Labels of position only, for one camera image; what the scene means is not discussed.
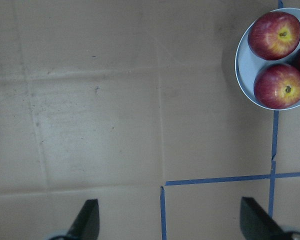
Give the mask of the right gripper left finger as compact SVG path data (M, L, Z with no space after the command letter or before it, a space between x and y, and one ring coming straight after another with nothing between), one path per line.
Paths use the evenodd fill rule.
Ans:
M86 200L65 235L66 240L97 240L100 232L98 199Z

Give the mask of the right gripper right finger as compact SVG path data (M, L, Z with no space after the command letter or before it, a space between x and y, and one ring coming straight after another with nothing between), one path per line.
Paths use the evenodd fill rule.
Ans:
M300 240L300 231L284 231L252 197L240 200L239 225L246 240Z

